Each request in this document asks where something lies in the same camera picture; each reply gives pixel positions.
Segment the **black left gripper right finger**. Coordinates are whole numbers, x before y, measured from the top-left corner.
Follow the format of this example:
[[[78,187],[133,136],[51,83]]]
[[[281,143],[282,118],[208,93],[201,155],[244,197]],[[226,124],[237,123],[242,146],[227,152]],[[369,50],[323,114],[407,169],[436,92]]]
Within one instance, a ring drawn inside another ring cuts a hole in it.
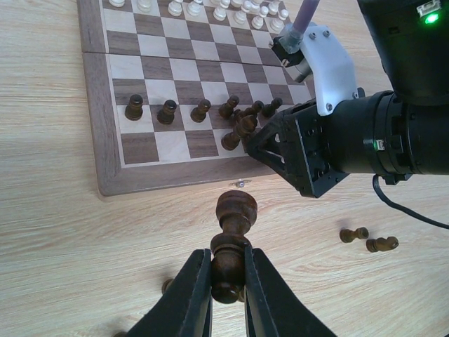
[[[247,336],[334,336],[292,292],[262,249],[245,249]]]

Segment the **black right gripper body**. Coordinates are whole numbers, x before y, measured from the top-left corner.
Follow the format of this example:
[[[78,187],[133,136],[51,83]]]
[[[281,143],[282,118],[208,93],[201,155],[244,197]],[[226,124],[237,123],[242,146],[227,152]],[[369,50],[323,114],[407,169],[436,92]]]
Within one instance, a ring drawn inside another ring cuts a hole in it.
[[[330,164],[323,122],[314,101],[276,113],[250,137],[246,151],[303,197],[321,197],[348,176]]]

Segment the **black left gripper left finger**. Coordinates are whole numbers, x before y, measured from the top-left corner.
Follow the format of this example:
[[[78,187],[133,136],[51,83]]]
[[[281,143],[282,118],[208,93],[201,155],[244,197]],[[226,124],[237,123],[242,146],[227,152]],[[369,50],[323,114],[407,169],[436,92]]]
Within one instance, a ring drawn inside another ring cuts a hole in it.
[[[193,251],[159,301],[126,335],[210,336],[210,272],[210,250]]]

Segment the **dark pawn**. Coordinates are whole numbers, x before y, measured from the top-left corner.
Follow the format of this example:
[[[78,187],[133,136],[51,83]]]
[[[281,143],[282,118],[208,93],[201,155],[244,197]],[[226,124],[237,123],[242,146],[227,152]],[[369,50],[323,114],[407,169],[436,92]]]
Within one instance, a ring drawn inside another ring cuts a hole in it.
[[[258,110],[253,107],[248,107],[244,110],[237,109],[234,111],[234,121],[239,123],[242,118],[253,115],[257,116]]]
[[[229,119],[234,113],[234,108],[239,104],[239,97],[237,95],[231,95],[227,101],[218,109],[219,115],[223,119]]]
[[[250,114],[251,115],[255,115],[255,116],[257,116],[257,114],[259,113],[259,112],[261,112],[261,110],[264,108],[264,103],[262,102],[262,101],[260,101],[260,100],[257,100],[257,101],[255,101],[253,104],[252,104],[252,106],[251,106],[251,108],[250,108]]]
[[[283,100],[281,98],[274,98],[269,104],[264,105],[260,113],[266,119],[275,115],[276,111],[282,106]]]
[[[140,94],[133,94],[125,109],[125,116],[131,121],[137,121],[143,115],[143,97]]]

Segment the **dark chess piece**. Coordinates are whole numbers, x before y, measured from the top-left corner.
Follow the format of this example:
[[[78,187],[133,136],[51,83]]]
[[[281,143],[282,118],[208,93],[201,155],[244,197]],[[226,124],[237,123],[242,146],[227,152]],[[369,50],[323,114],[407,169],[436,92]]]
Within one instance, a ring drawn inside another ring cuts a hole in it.
[[[173,282],[173,278],[167,279],[161,287],[161,292],[162,294],[164,294],[165,292],[167,292],[168,287],[171,285],[171,283]]]
[[[356,230],[342,229],[340,230],[340,239],[343,243],[351,243],[355,239],[369,238],[369,231],[366,227],[359,227]]]
[[[201,123],[211,107],[211,103],[208,99],[202,99],[198,105],[190,112],[190,117],[192,121],[196,123]]]
[[[399,242],[396,237],[380,237],[377,239],[368,239],[366,241],[366,248],[371,253],[394,250],[398,246]]]
[[[247,192],[230,190],[220,195],[215,212],[222,233],[210,242],[211,295],[230,304],[239,299],[246,284],[244,255],[251,243],[245,234],[257,220],[257,202]]]
[[[243,117],[236,123],[233,131],[225,134],[221,139],[221,144],[225,150],[232,151],[240,143],[241,140],[246,139],[252,134],[257,127],[257,118],[255,115],[248,115]]]
[[[177,103],[174,100],[166,100],[157,114],[157,120],[161,124],[172,124],[175,118]]]

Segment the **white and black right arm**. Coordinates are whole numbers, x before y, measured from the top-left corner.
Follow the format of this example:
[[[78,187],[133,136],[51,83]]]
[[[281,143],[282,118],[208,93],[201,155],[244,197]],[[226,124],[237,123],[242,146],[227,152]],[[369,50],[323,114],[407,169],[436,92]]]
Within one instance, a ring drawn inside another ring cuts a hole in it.
[[[305,197],[350,173],[390,185],[448,173],[448,2],[360,1],[391,90],[344,100],[322,117],[316,102],[274,115],[247,153]]]

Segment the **wooden folding chess board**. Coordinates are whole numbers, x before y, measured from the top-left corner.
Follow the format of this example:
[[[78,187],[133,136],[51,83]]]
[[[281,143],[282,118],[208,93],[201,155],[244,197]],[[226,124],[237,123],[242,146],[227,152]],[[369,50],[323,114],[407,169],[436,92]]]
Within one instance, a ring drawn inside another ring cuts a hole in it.
[[[219,107],[231,95],[240,110],[257,100],[281,98],[289,108],[312,97],[312,83],[296,83],[269,49],[272,24],[287,16],[268,15],[255,29],[252,14],[239,24],[232,7],[217,21],[216,1],[196,1],[197,15],[183,1],[180,17],[169,14],[169,3],[152,1],[148,13],[137,1],[77,4],[98,188],[106,197],[218,181],[243,187],[269,175],[243,144],[222,147],[234,122]],[[133,94],[143,97],[137,121],[125,116]],[[204,98],[211,107],[196,123],[190,112]],[[166,100],[177,103],[172,124],[157,120]]]

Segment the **white chess piece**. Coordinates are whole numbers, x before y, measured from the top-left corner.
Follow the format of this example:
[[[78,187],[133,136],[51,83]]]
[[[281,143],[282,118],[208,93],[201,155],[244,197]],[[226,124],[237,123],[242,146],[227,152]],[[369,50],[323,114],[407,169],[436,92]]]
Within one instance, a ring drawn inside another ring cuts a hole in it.
[[[215,7],[214,11],[213,11],[213,17],[217,20],[217,21],[224,21],[225,18],[227,17],[227,12],[226,10],[228,9],[230,4],[230,0],[221,0],[219,2],[219,4]]]
[[[125,0],[109,0],[109,3],[117,8],[123,7],[125,2]]]
[[[152,8],[152,0],[137,0],[137,6],[143,13],[148,13]]]
[[[171,16],[180,17],[183,11],[183,0],[172,0],[168,4],[168,12]]]

